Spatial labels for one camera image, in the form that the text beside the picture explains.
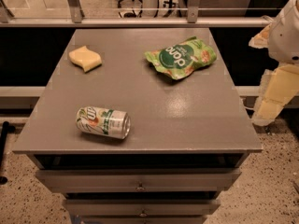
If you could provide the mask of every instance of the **terrazzo floor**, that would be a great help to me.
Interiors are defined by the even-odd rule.
[[[36,180],[36,167],[26,156],[11,152],[21,127],[7,136],[0,175],[8,182],[0,186],[0,223],[70,224],[63,196]],[[242,175],[221,193],[221,207],[205,224],[299,224],[299,194],[292,185],[292,180],[299,183],[298,138],[284,118],[269,127],[271,133],[256,127],[263,152],[246,159]]]

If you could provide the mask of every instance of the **can label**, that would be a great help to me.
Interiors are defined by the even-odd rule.
[[[76,124],[85,133],[124,138],[126,119],[126,112],[87,106],[78,111]]]

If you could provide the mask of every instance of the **drawer knob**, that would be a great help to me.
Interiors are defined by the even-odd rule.
[[[143,210],[142,213],[139,214],[140,217],[147,217],[148,214]]]
[[[142,191],[146,191],[146,188],[144,188],[142,186],[142,183],[139,183],[139,186],[137,188],[135,188],[136,191],[142,192]]]

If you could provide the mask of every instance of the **metal drawer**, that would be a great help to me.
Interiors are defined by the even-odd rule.
[[[238,169],[138,169],[37,171],[52,192],[222,191],[240,176]]]
[[[217,200],[65,200],[74,216],[157,217],[210,215],[220,206]]]
[[[84,222],[98,224],[202,224],[206,217],[81,217]]]

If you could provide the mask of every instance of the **snack bag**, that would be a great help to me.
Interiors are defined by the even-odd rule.
[[[173,79],[185,78],[194,70],[212,64],[217,58],[213,48],[196,36],[167,49],[147,51],[145,56],[158,72]]]

